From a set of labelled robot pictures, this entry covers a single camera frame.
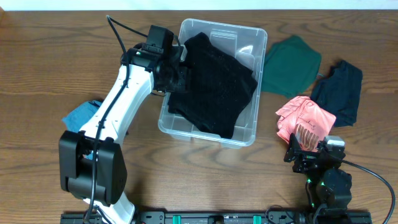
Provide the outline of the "coral pink printed shirt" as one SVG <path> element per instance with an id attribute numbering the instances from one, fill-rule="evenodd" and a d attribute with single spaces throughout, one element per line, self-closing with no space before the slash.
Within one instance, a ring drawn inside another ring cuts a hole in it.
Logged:
<path id="1" fill-rule="evenodd" d="M 294 134 L 305 151 L 316 151 L 318 141 L 333 127 L 336 116 L 320 108 L 309 96 L 296 96 L 278 109 L 277 135 L 289 143 Z"/>

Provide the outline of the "black garment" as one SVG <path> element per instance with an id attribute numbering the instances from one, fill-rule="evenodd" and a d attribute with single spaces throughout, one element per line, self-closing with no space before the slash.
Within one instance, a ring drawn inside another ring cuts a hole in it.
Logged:
<path id="1" fill-rule="evenodd" d="M 231 139 L 258 86 L 253 71 L 217 49 L 202 32 L 185 41 L 185 46 L 184 65 L 192 72 L 190 90 L 171 93 L 168 112 L 183 116 L 201 132 Z"/>

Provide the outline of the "dark navy garment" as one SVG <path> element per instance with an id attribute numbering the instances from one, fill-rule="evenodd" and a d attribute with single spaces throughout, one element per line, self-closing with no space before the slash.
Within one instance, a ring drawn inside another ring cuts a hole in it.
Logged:
<path id="1" fill-rule="evenodd" d="M 357 122 L 363 72 L 345 60 L 331 67 L 329 76 L 317 81 L 310 99 L 335 115 L 335 127 Z"/>

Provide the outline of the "dark green garment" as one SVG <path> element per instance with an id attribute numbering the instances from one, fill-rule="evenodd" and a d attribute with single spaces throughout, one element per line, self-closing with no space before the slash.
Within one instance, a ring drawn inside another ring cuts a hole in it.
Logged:
<path id="1" fill-rule="evenodd" d="M 261 90 L 295 97 L 315 81 L 321 60 L 321 54 L 299 36 L 275 43 L 265 57 Z"/>

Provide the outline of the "clear plastic storage bin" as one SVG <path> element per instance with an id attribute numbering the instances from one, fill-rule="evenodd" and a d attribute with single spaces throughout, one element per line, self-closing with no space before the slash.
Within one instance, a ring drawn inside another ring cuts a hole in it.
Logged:
<path id="1" fill-rule="evenodd" d="M 221 146 L 232 149 L 250 146 L 256 139 L 267 32 L 264 29 L 256 27 L 189 18 L 181 23 L 179 40 L 181 43 L 184 43 L 200 32 L 206 34 L 216 48 L 233 56 L 237 61 L 253 71 L 252 77 L 256 79 L 258 86 L 252 100 L 238 116 L 231 139 L 221 138 L 216 134 L 201 132 L 184 117 L 169 113 L 169 94 L 166 94 L 164 97 L 158 127 L 163 133 L 184 141 L 189 141 L 192 138 L 206 139 L 219 142 Z"/>

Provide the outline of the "blue garment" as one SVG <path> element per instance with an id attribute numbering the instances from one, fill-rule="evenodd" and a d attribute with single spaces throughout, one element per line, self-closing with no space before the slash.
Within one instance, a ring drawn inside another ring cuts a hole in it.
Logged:
<path id="1" fill-rule="evenodd" d="M 75 108 L 62 119 L 68 131 L 79 132 L 80 128 L 86 124 L 98 111 L 102 102 L 97 100 L 86 101 Z"/>

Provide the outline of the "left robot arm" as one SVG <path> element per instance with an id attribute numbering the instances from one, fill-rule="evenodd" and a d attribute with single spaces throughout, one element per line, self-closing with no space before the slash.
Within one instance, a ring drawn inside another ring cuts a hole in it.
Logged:
<path id="1" fill-rule="evenodd" d="M 60 186 L 89 205 L 74 223 L 133 223 L 136 209 L 124 193 L 123 141 L 140 105 L 154 90 L 187 90 L 190 74 L 182 65 L 186 54 L 184 45 L 129 49 L 98 110 L 78 131 L 62 134 Z"/>

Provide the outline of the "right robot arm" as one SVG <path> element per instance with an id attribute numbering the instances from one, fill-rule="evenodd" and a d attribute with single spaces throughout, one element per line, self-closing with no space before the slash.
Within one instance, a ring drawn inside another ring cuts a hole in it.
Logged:
<path id="1" fill-rule="evenodd" d="M 291 134 L 284 162 L 293 162 L 292 170 L 307 176 L 309 204 L 324 205 L 327 213 L 346 210 L 352 199 L 352 176 L 340 169 L 344 158 L 345 142 L 338 136 L 325 136 L 314 151 L 305 151 Z"/>

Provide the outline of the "black mounting rail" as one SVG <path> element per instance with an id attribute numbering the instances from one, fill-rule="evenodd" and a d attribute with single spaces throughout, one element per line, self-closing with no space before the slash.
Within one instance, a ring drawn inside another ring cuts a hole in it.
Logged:
<path id="1" fill-rule="evenodd" d="M 304 213 L 270 211 L 267 213 L 164 213 L 164 212 L 142 212 L 133 217 L 130 223 L 138 224 L 265 224 L 265 223 L 312 223 L 312 218 L 306 217 Z M 368 212 L 350 212 L 346 215 L 327 218 L 317 216 L 316 223 L 373 223 Z M 83 214 L 62 214 L 61 224 L 83 223 Z M 99 213 L 90 218 L 90 223 L 108 223 Z"/>

